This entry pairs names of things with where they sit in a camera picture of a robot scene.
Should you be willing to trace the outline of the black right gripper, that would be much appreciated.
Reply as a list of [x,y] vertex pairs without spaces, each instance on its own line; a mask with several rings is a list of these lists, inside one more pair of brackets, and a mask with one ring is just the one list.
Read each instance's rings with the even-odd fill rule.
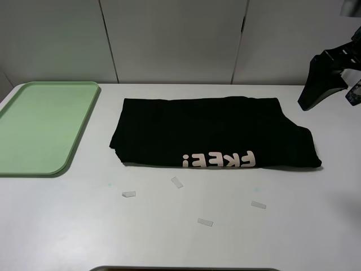
[[[315,107],[328,96],[347,89],[342,78],[344,69],[360,71],[360,28],[351,41],[335,49],[324,50],[310,61],[310,68],[298,104],[304,111]],[[361,80],[345,95],[352,106],[361,104]]]

